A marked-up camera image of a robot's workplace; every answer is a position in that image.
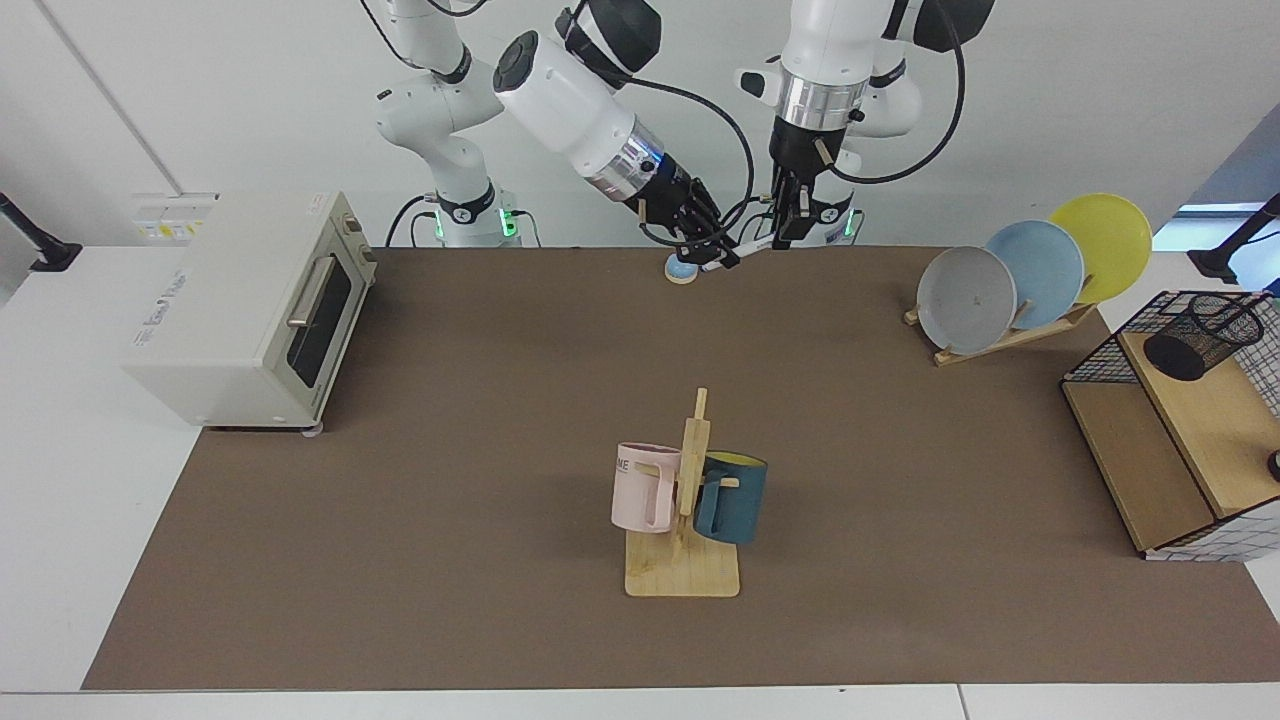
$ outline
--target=sticker label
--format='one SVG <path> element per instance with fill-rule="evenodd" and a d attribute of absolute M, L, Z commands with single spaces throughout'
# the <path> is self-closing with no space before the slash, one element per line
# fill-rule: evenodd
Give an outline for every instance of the sticker label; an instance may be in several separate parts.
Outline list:
<path fill-rule="evenodd" d="M 151 345 L 155 338 L 156 331 L 164 323 L 165 318 L 169 316 L 169 310 L 173 309 L 174 301 L 182 293 L 182 290 L 187 287 L 187 281 L 191 277 L 191 272 L 186 268 L 174 272 L 173 278 L 169 279 L 169 284 L 165 286 L 164 292 L 156 299 L 155 305 L 151 306 L 151 314 L 142 320 L 142 327 L 133 336 L 133 347 L 146 347 Z"/>

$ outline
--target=wall outlet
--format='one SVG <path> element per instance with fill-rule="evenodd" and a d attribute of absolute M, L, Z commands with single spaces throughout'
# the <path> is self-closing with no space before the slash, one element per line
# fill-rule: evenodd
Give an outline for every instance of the wall outlet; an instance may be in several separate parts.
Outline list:
<path fill-rule="evenodd" d="M 218 195 L 134 195 L 133 200 L 133 224 L 147 245 L 187 245 L 200 232 Z"/>

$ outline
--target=oven window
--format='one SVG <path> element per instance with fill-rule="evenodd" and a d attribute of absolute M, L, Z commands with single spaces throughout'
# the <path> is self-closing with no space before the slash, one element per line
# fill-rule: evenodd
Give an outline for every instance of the oven window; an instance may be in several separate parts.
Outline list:
<path fill-rule="evenodd" d="M 335 260 L 329 283 L 320 296 L 320 306 L 316 309 L 311 327 L 298 328 L 293 332 L 293 343 L 289 345 L 288 363 L 298 378 L 310 387 L 316 387 L 320 377 L 320 366 L 329 355 L 333 345 L 333 336 L 338 332 L 338 323 L 342 320 L 342 310 L 351 297 L 351 277 L 346 268 L 337 261 L 338 256 L 330 254 Z"/>

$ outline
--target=brown table mat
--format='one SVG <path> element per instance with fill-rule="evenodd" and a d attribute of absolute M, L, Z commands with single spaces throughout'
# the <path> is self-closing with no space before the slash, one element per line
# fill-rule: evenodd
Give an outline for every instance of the brown table mat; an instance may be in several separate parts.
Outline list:
<path fill-rule="evenodd" d="M 1244 566 L 1125 534 L 1057 387 L 1101 319 L 937 369 L 936 252 L 383 252 L 326 432 L 201 436 L 84 688 L 1280 680 Z M 631 600 L 614 445 L 700 384 L 771 464 L 742 594 Z"/>

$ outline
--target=oven handle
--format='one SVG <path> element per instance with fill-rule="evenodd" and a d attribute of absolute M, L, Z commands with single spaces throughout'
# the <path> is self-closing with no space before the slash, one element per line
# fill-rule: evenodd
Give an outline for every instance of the oven handle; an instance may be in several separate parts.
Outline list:
<path fill-rule="evenodd" d="M 289 319 L 285 322 L 291 328 L 310 328 L 312 320 L 316 319 L 316 310 L 320 309 L 320 299 L 324 296 L 324 288 L 329 284 L 329 278 L 333 277 L 333 269 L 338 264 L 338 259 L 333 255 L 326 258 L 320 258 L 311 264 L 311 274 L 307 275 L 307 282 L 302 286 L 302 292 L 298 295 L 297 304 L 293 305 L 293 311 L 289 313 Z"/>

